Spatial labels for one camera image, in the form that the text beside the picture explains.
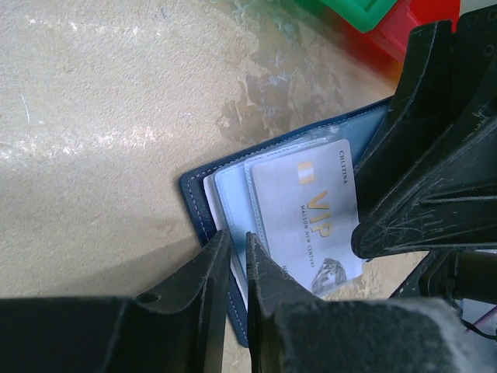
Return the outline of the blue card holder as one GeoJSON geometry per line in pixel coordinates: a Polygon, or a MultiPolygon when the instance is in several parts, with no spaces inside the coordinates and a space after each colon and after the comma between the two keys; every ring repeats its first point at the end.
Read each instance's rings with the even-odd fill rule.
{"type": "Polygon", "coordinates": [[[228,285],[228,317],[241,346],[248,345],[248,290],[245,235],[255,232],[252,201],[245,179],[244,162],[274,149],[303,145],[330,137],[349,141],[353,160],[358,161],[388,111],[390,99],[383,99],[337,117],[321,120],[228,155],[179,177],[179,190],[201,245],[218,231],[231,234],[231,274],[228,285]]]}

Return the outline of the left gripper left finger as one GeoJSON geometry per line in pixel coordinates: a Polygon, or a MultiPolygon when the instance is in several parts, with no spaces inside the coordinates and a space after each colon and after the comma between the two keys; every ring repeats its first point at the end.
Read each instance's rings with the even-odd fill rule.
{"type": "Polygon", "coordinates": [[[3,372],[219,372],[230,237],[136,298],[5,298],[3,372]]]}

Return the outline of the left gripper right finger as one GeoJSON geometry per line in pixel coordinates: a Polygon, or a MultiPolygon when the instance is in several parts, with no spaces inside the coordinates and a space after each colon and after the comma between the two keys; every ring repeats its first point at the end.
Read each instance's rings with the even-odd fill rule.
{"type": "Polygon", "coordinates": [[[254,372],[494,372],[438,298],[327,302],[246,236],[254,372]]]}

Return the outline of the white VIP credit card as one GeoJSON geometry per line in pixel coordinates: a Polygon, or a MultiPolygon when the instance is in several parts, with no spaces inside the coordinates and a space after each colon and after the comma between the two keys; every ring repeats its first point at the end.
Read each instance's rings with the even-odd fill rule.
{"type": "Polygon", "coordinates": [[[261,239],[299,284],[324,296],[362,273],[349,142],[315,141],[245,164],[261,239]]]}

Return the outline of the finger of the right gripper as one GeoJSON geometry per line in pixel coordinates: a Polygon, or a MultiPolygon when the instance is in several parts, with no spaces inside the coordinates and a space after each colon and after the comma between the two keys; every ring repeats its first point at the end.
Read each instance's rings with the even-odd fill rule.
{"type": "Polygon", "coordinates": [[[496,119],[459,119],[372,209],[352,235],[369,259],[496,245],[496,119]]]}
{"type": "Polygon", "coordinates": [[[496,24],[462,19],[415,28],[388,112],[356,167],[360,202],[378,202],[445,131],[491,60],[496,24]]]}

